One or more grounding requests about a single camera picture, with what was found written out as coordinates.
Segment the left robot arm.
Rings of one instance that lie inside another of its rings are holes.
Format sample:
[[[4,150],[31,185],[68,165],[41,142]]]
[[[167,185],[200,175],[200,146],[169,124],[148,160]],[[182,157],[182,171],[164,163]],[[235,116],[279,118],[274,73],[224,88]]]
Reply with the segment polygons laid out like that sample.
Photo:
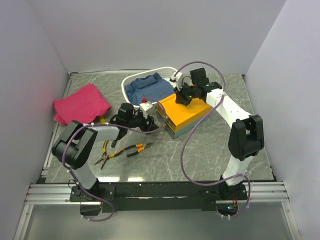
[[[110,141],[117,143],[128,131],[142,134],[156,132],[150,112],[154,105],[147,101],[136,109],[131,103],[122,103],[116,115],[107,123],[80,123],[71,121],[51,148],[51,153],[70,172],[86,200],[94,201],[102,196],[98,178],[93,174],[88,158],[93,145]]]

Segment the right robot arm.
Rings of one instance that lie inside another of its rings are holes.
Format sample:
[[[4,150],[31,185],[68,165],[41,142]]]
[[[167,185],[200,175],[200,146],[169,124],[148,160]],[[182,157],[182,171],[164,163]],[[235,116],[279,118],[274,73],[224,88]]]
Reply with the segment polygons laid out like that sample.
[[[228,200],[237,192],[250,162],[264,148],[263,119],[252,115],[236,104],[225,92],[226,85],[211,82],[204,68],[190,71],[191,84],[176,72],[170,77],[176,81],[175,102],[188,106],[193,99],[202,100],[217,111],[230,128],[228,149],[231,154],[228,165],[221,175],[219,195]]]

